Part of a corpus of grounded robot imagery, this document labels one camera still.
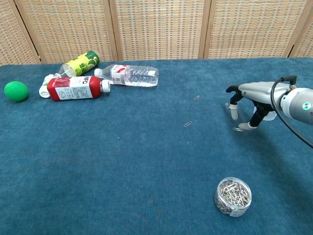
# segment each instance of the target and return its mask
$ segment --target paper clip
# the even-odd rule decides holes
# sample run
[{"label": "paper clip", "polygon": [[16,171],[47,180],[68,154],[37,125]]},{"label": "paper clip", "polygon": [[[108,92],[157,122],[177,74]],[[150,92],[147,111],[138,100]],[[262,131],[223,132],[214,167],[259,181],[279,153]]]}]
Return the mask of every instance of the paper clip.
[{"label": "paper clip", "polygon": [[237,128],[237,127],[233,127],[233,130],[234,130],[234,131],[244,131],[244,129]]},{"label": "paper clip", "polygon": [[192,121],[189,121],[189,122],[185,123],[184,127],[189,126],[191,123],[192,123]]}]

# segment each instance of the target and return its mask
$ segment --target woven screen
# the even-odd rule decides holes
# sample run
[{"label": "woven screen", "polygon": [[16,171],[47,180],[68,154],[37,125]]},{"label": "woven screen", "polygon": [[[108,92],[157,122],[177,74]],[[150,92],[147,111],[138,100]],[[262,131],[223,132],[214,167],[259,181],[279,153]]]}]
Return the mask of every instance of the woven screen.
[{"label": "woven screen", "polygon": [[304,34],[304,38],[296,53],[296,57],[313,57],[313,21]]},{"label": "woven screen", "polygon": [[11,1],[0,1],[0,66],[7,64],[36,64],[37,56],[17,10]]},{"label": "woven screen", "polygon": [[217,0],[208,58],[283,56],[306,0]]},{"label": "woven screen", "polygon": [[95,50],[112,60],[102,0],[16,0],[47,63],[62,63]]},{"label": "woven screen", "polygon": [[198,58],[204,0],[116,0],[124,60]]}]

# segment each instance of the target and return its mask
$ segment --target blue carpet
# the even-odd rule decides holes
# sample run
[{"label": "blue carpet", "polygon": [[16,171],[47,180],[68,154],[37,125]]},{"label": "blue carpet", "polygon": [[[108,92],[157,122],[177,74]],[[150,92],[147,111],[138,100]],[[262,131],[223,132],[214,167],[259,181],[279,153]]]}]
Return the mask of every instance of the blue carpet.
[{"label": "blue carpet", "polygon": [[[312,58],[119,64],[158,68],[158,86],[55,102],[38,89],[59,64],[0,67],[1,235],[312,234],[312,149],[278,117],[233,131],[253,103],[240,101],[237,121],[224,106],[233,84],[297,75],[312,88]],[[13,80],[28,86],[26,101],[4,96]],[[313,141],[313,127],[287,120]],[[213,201],[229,176],[252,191],[238,218]]]}]

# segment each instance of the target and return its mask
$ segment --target robotic arm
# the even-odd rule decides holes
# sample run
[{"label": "robotic arm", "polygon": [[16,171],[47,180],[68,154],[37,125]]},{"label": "robotic arm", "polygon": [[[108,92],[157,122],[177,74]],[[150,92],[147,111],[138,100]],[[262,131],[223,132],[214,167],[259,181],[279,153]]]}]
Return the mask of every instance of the robotic arm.
[{"label": "robotic arm", "polygon": [[[256,112],[249,122],[239,124],[239,127],[244,130],[256,129],[271,111],[275,111],[290,129],[291,127],[281,116],[280,111],[292,119],[313,125],[313,90],[296,88],[296,79],[296,76],[287,76],[276,82],[252,82],[228,87],[227,93],[235,92],[230,99],[229,106],[232,118],[234,120],[238,118],[237,102],[245,97],[256,106]],[[290,84],[281,83],[284,81],[289,81]]]}]

